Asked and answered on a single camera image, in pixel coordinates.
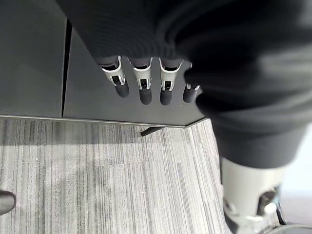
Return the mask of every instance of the gray carpet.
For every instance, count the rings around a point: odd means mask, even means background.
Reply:
[[[0,120],[0,233],[229,234],[210,121],[143,129]]]

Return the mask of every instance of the black shoe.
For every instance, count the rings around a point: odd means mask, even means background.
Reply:
[[[4,215],[15,208],[16,196],[9,191],[0,190],[0,215]]]

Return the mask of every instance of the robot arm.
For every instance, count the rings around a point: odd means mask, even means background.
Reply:
[[[211,28],[197,21],[177,37],[193,63],[186,82],[200,85],[197,106],[212,120],[234,234],[256,233],[276,212],[283,175],[312,120],[307,12],[312,4],[303,0],[236,1],[200,18],[217,22]]]

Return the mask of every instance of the cabinet leg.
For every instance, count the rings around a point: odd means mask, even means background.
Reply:
[[[148,129],[145,129],[143,132],[141,132],[141,136],[142,137],[147,136],[147,135],[154,133],[156,131],[159,131],[161,129],[163,129],[163,128],[161,128],[161,127],[149,127]]]

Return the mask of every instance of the dark gray cabinet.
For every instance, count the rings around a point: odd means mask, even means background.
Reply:
[[[0,115],[61,117],[65,16],[54,1],[0,1]]]
[[[122,68],[130,93],[128,97],[122,98],[95,63],[78,34],[73,31],[64,117],[187,126],[203,118],[195,103],[185,103],[182,99],[185,88],[183,73],[189,67],[188,62],[183,62],[175,80],[171,104],[163,106],[159,101],[160,65],[158,58],[154,58],[151,67],[153,100],[149,105],[143,105],[128,60],[122,58]]]

